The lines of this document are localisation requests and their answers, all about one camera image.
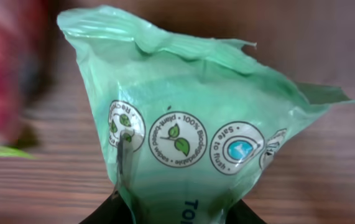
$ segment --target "green leaf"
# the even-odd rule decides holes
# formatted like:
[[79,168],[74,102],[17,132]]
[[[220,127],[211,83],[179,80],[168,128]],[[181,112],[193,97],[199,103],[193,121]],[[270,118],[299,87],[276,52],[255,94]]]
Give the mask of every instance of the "green leaf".
[[124,133],[122,135],[122,139],[124,139],[124,140],[126,140],[128,142],[132,142],[132,136],[130,134],[128,134],[128,133]]
[[180,127],[178,127],[178,124],[176,123],[173,127],[171,127],[168,133],[170,138],[177,138],[180,134]]
[[30,154],[23,152],[18,149],[13,149],[10,147],[0,146],[0,157],[18,157],[26,159],[34,159]]
[[118,128],[116,127],[114,120],[111,121],[111,127],[109,128],[109,130],[112,133],[116,133],[118,131]]
[[184,138],[176,139],[175,148],[184,153],[185,156],[188,156],[190,153],[190,143],[188,143],[188,141]]
[[132,124],[130,123],[129,121],[129,117],[127,117],[126,114],[122,114],[120,117],[119,117],[119,122],[123,125],[123,126],[126,126],[126,127],[131,127]]

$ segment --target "leaf icon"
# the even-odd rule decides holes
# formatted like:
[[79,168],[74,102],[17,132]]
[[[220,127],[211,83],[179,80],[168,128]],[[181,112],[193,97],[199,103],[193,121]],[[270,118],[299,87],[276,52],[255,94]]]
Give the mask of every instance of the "leaf icon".
[[116,133],[118,131],[118,128],[116,127],[114,120],[111,121],[111,127],[109,127],[109,130],[112,133]]
[[124,133],[122,135],[122,139],[124,139],[124,140],[126,140],[128,142],[132,142],[132,136],[130,134],[128,134],[128,133]]
[[132,124],[130,123],[129,118],[127,117],[126,114],[122,114],[122,115],[119,117],[119,122],[120,122],[123,126],[126,126],[126,127],[131,127],[131,126],[132,126]]
[[184,153],[185,156],[188,156],[188,153],[190,153],[190,143],[184,138],[176,139],[175,148]]
[[168,133],[170,138],[177,138],[180,134],[180,127],[178,127],[178,124],[176,123],[173,127],[171,127]]

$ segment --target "safe to flush logo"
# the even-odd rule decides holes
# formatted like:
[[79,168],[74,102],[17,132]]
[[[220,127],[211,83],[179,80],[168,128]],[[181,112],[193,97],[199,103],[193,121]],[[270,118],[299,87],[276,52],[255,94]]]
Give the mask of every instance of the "safe to flush logo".
[[137,151],[144,142],[145,124],[141,114],[129,103],[113,101],[109,107],[109,143],[117,147],[120,141],[121,131],[124,131],[122,138],[128,146]]
[[150,130],[151,152],[170,167],[188,167],[198,162],[206,151],[207,142],[201,122],[184,112],[161,116]]
[[213,136],[210,159],[222,174],[238,173],[264,147],[261,132],[247,122],[236,121],[221,127]]
[[287,129],[281,129],[277,131],[269,140],[265,146],[265,151],[262,156],[260,156],[260,167],[262,170],[267,168],[268,165],[274,159],[275,154],[279,151],[282,146],[282,142],[285,140],[287,134]]

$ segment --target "plastic wrapper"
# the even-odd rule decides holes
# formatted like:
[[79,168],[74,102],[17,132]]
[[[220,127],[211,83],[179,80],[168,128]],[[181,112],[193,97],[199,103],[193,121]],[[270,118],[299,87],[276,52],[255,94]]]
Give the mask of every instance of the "plastic wrapper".
[[136,223],[224,223],[286,141],[350,101],[257,63],[242,40],[174,34],[108,6],[63,12],[58,25]]
[[[40,29],[44,28],[46,17],[44,3],[0,0],[0,145],[13,143],[20,134],[23,99],[19,78],[38,72]],[[0,147],[0,154],[11,151]]]

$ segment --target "wooden table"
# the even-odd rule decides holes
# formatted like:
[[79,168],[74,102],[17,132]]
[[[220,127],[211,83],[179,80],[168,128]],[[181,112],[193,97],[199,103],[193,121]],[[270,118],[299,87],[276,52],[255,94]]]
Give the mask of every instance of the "wooden table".
[[[101,3],[175,32],[257,42],[251,54],[262,63],[355,98],[353,0],[80,0],[63,8]],[[75,53],[61,34],[50,76],[24,112],[37,160],[0,159],[0,223],[78,223],[113,190]],[[334,107],[286,143],[245,201],[267,223],[355,224],[355,105]]]

